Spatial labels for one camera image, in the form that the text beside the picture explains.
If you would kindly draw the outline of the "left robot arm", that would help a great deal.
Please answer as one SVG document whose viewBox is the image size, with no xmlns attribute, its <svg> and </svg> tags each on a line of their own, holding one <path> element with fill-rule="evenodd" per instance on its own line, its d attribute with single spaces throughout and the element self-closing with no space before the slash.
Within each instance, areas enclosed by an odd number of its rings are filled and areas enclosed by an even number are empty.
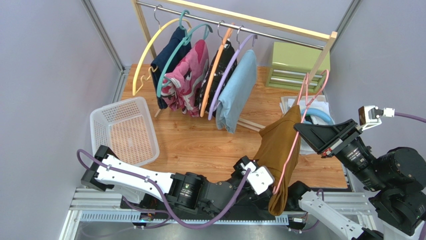
<svg viewBox="0 0 426 240">
<path fill-rule="evenodd" d="M 272 195 L 275 178 L 266 166 L 247 156 L 233 166 L 230 179 L 210 182 L 200 174 L 148 170 L 121 161 L 113 151 L 101 145 L 95 156 L 77 150 L 77 160 L 85 167 L 82 185 L 101 192 L 113 190 L 131 203 L 139 204 L 145 196 L 164 203 L 166 209 L 180 209 L 192 214 L 205 212 L 223 216 L 238 200 L 255 200 Z"/>
</svg>

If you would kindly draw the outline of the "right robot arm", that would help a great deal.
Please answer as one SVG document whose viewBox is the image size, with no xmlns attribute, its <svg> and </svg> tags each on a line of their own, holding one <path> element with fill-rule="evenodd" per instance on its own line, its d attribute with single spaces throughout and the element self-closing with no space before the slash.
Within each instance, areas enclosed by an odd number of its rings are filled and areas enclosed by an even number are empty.
<svg viewBox="0 0 426 240">
<path fill-rule="evenodd" d="M 426 225 L 426 162 L 411 147 L 375 157 L 350 119 L 335 125 L 297 123 L 296 132 L 322 158 L 336 157 L 375 196 L 369 198 L 383 231 L 354 223 L 324 202 L 304 183 L 289 187 L 293 205 L 323 223 L 343 240 L 423 240 Z"/>
</svg>

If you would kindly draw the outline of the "brown trousers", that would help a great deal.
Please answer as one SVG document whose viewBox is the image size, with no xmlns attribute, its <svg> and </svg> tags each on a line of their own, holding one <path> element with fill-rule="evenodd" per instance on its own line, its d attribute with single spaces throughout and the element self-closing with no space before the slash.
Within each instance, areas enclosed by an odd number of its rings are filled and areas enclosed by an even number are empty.
<svg viewBox="0 0 426 240">
<path fill-rule="evenodd" d="M 275 178 L 274 186 L 280 184 L 278 192 L 268 203 L 268 211 L 273 216 L 281 215 L 286 207 L 288 187 L 298 164 L 301 146 L 300 138 L 294 141 L 297 133 L 294 125 L 300 123 L 301 118 L 300 106 L 296 105 L 259 131 L 261 144 L 253 158 L 269 169 Z"/>
</svg>

